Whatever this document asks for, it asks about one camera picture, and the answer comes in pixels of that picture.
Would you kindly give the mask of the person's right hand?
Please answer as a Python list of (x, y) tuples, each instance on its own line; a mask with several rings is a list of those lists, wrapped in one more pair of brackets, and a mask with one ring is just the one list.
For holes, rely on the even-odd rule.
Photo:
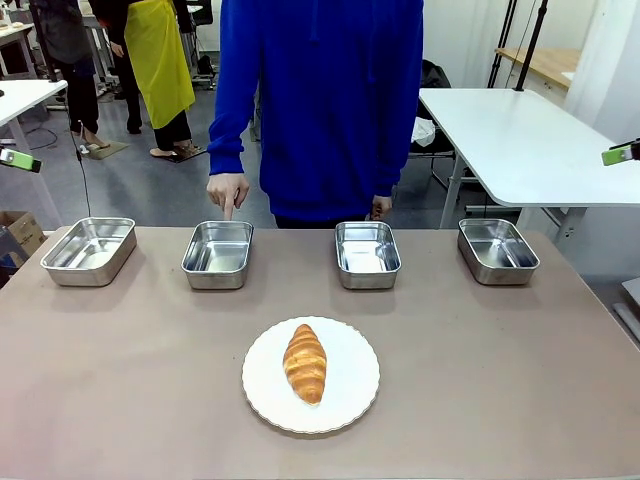
[(249, 189), (244, 174), (229, 173), (211, 175), (206, 187), (211, 201), (221, 208), (225, 221), (233, 218), (234, 211), (244, 203)]

